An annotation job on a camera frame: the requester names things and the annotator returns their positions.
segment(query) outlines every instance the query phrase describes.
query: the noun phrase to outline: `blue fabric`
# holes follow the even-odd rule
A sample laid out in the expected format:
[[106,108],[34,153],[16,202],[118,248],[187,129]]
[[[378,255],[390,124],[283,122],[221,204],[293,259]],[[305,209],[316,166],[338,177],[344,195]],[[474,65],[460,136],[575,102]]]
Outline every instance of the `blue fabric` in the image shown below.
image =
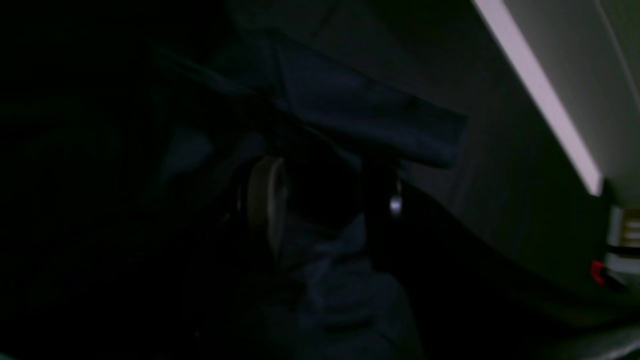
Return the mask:
[[451,166],[465,117],[398,92],[274,32],[244,33],[199,65],[158,49],[161,65],[229,95],[262,95],[361,154]]
[[404,290],[365,253],[353,196],[362,160],[308,129],[275,134],[289,178],[281,269],[241,281],[230,321],[237,343],[250,344],[243,350],[252,358],[422,359]]

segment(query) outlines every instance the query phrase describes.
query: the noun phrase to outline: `light strip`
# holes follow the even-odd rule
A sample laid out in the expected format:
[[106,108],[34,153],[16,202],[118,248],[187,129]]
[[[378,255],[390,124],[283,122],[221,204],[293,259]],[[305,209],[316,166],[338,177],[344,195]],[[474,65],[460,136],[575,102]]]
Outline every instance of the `light strip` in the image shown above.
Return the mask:
[[504,1],[473,0],[473,3],[547,120],[587,191],[600,196],[602,174]]

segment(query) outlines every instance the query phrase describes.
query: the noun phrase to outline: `white wall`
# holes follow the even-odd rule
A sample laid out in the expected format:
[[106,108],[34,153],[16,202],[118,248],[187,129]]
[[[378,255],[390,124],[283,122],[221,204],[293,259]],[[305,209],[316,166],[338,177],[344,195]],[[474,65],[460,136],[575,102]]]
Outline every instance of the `white wall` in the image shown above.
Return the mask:
[[[598,171],[611,184],[618,204],[640,206],[640,108],[630,79],[599,6],[592,0],[476,0],[478,8],[502,3],[532,49],[554,93],[572,120],[575,129],[593,157]],[[500,42],[504,27],[488,25]],[[505,34],[503,38],[513,38]],[[521,52],[507,56],[517,61]],[[526,75],[516,70],[521,79]],[[544,80],[525,86],[535,99]],[[535,99],[550,127],[561,127],[563,115],[545,110],[545,101]],[[579,147],[571,136],[559,137],[569,157]],[[582,165],[585,179],[588,165]]]

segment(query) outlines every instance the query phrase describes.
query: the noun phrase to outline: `dark fabric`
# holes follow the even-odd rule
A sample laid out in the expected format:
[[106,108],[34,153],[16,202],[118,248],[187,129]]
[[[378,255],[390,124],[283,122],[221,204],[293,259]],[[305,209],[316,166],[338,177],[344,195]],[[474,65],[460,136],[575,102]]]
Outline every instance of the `dark fabric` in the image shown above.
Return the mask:
[[280,358],[397,356],[415,326],[402,288],[363,253],[361,157],[448,166],[463,117],[272,32],[218,47],[204,29],[158,32],[171,11],[135,26],[101,14],[69,12],[58,37],[36,44],[46,51],[33,58],[49,64],[11,58],[19,71],[3,73],[2,315],[66,301],[164,254],[237,166],[270,152],[291,165],[283,275],[303,291],[283,290],[297,299],[291,310],[252,297],[245,279],[236,338]]
[[343,146],[448,167],[463,115],[395,91],[272,31],[241,33],[205,65],[158,49],[163,65],[226,94],[259,94]]

